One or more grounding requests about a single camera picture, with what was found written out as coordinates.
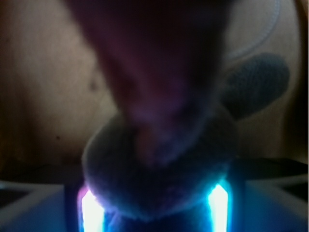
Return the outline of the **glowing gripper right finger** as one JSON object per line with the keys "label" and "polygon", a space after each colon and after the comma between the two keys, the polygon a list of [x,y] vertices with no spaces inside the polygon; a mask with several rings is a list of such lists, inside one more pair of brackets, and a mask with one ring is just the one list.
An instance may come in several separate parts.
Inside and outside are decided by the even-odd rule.
{"label": "glowing gripper right finger", "polygon": [[244,182],[224,179],[207,195],[213,232],[244,231]]}

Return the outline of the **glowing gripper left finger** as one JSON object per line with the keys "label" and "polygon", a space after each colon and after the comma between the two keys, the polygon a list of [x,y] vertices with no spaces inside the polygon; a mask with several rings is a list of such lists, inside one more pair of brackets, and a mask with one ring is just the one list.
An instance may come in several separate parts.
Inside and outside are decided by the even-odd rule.
{"label": "glowing gripper left finger", "polygon": [[105,231],[105,210],[87,186],[65,187],[65,216],[68,232]]}

